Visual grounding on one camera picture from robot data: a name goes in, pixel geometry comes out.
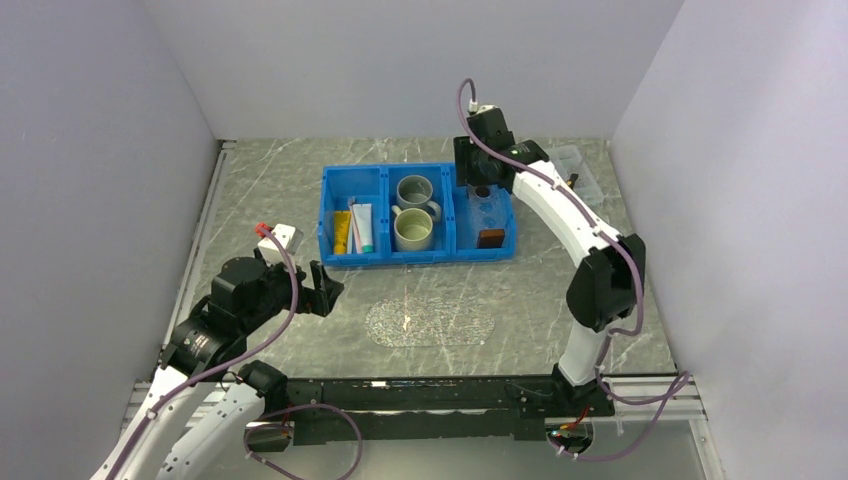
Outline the blue three-compartment bin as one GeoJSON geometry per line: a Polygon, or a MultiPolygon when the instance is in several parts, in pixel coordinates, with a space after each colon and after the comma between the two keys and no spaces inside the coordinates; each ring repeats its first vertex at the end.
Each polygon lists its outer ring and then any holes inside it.
{"type": "Polygon", "coordinates": [[[324,264],[485,262],[514,256],[509,193],[460,184],[451,163],[324,169],[317,240],[324,264]]]}

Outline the clear holder with wooden ends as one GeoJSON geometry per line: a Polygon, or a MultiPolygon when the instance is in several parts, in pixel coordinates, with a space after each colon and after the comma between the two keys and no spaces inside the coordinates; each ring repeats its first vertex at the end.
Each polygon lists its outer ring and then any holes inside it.
{"type": "Polygon", "coordinates": [[[476,249],[501,248],[506,239],[508,217],[501,189],[497,185],[469,186],[467,198],[472,246],[476,249]]]}

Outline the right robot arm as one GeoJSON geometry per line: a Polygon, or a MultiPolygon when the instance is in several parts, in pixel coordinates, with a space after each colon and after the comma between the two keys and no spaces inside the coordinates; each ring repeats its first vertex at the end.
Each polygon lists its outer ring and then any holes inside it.
{"type": "Polygon", "coordinates": [[[589,402],[587,385],[600,381],[613,336],[642,330],[645,243],[595,214],[536,142],[517,142],[500,108],[473,103],[458,115],[465,131],[454,140],[459,184],[506,189],[543,220],[576,267],[566,292],[573,323],[556,364],[562,381],[550,391],[555,409],[574,415],[589,402]]]}

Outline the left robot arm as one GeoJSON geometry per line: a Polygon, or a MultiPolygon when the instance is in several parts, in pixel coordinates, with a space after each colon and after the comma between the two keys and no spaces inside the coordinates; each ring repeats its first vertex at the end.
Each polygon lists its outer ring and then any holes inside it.
{"type": "Polygon", "coordinates": [[[288,311],[327,316],[344,290],[323,265],[306,273],[270,264],[260,254],[228,260],[210,294],[177,325],[150,389],[96,479],[195,479],[225,443],[258,417],[287,406],[287,377],[248,362],[247,338],[288,311]]]}

